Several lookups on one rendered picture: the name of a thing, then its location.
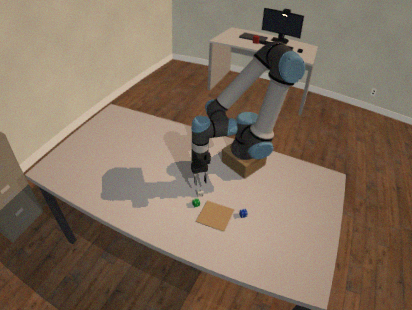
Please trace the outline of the tan square mat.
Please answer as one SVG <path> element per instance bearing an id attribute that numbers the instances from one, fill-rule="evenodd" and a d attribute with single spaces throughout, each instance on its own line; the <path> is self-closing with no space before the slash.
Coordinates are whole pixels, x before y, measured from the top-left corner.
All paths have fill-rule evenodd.
<path id="1" fill-rule="evenodd" d="M 234 209 L 207 201 L 196 222 L 225 231 Z"/>

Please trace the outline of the green die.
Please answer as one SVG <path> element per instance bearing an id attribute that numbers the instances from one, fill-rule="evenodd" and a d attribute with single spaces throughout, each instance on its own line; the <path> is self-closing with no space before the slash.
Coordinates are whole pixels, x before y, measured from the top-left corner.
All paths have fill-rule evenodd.
<path id="1" fill-rule="evenodd" d="M 198 198 L 193 199 L 193 200 L 192 200 L 192 204 L 193 204 L 194 207 L 200 206 L 200 201 L 199 201 L 199 199 L 198 199 Z"/>

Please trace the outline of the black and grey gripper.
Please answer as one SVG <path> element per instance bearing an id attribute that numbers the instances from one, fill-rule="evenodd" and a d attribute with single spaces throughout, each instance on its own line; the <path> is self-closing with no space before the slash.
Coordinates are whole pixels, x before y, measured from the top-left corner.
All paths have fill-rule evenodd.
<path id="1" fill-rule="evenodd" d="M 209 143 L 208 143 L 208 146 L 206 146 L 206 145 L 204 145 L 204 146 L 197 146 L 197 145 L 193 146 L 193 143 L 192 143 L 191 170 L 192 170 L 192 173 L 194 175 L 195 185 L 197 185 L 197 175 L 196 175 L 196 173 L 201 173 L 201 172 L 205 172 L 204 182 L 205 182 L 205 184 L 207 183 L 208 164 L 210 164 L 211 155 L 208 152 Z"/>

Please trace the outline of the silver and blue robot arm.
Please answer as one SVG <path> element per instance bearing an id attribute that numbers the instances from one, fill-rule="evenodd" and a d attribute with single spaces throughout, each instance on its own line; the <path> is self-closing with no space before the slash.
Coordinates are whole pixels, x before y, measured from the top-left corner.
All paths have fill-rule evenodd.
<path id="1" fill-rule="evenodd" d="M 227 118 L 225 112 L 266 70 L 270 70 L 270 82 L 259 114 L 242 112 L 236 120 Z M 209 118 L 196 116 L 192 120 L 192 143 L 204 146 L 209 138 L 235 135 L 231 151 L 237 158 L 249 160 L 269 156 L 274 149 L 273 128 L 289 86 L 298 82 L 304 73 L 304 60 L 286 44 L 270 42 L 264 45 L 224 91 L 206 103 Z"/>

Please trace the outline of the blue die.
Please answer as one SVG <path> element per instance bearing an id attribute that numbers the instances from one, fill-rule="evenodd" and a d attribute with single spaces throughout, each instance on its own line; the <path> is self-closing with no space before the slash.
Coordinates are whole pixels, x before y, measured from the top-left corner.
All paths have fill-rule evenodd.
<path id="1" fill-rule="evenodd" d="M 240 217 L 241 217 L 241 218 L 244 218 L 244 217 L 247 217 L 247 214 L 248 214 L 248 213 L 247 213 L 247 210 L 246 210 L 246 209 L 242 209 L 242 210 L 240 210 L 240 213 L 239 213 L 239 214 L 240 214 Z"/>

